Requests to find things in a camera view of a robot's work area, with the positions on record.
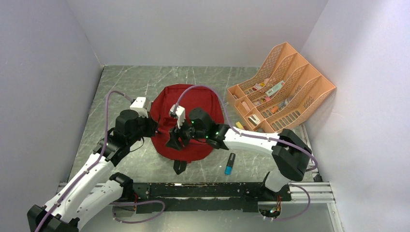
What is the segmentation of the red student backpack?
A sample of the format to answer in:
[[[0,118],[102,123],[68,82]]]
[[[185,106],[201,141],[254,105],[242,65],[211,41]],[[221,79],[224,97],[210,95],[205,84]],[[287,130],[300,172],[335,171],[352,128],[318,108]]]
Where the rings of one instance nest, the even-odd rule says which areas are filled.
[[[213,147],[205,141],[205,130],[190,122],[189,113],[201,109],[200,115],[216,124],[224,123],[217,95],[206,87],[189,84],[166,86],[152,103],[150,115],[157,123],[151,138],[156,151],[174,162],[176,174],[187,164],[207,157]]]

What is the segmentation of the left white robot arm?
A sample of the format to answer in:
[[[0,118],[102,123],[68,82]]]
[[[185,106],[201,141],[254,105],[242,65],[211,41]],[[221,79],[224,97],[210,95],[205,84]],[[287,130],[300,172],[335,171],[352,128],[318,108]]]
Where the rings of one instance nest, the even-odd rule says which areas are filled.
[[[120,112],[107,138],[99,141],[86,164],[74,178],[43,206],[34,205],[27,213],[32,232],[78,232],[111,202],[134,201],[133,180],[115,173],[94,191],[101,177],[110,173],[126,157],[131,146],[155,134],[156,122],[143,108]]]

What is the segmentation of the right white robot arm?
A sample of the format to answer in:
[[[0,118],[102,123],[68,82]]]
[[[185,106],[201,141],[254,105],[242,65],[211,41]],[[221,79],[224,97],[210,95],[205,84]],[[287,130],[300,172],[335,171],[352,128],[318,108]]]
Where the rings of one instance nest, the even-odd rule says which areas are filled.
[[[240,149],[272,156],[276,169],[266,174],[261,187],[261,195],[266,200],[278,196],[284,185],[302,181],[313,159],[310,148],[289,129],[283,129],[280,133],[241,130],[215,123],[199,107],[186,116],[183,107],[173,105],[169,115],[176,119],[176,125],[169,131],[167,147],[181,151],[191,140],[199,140],[213,149]]]

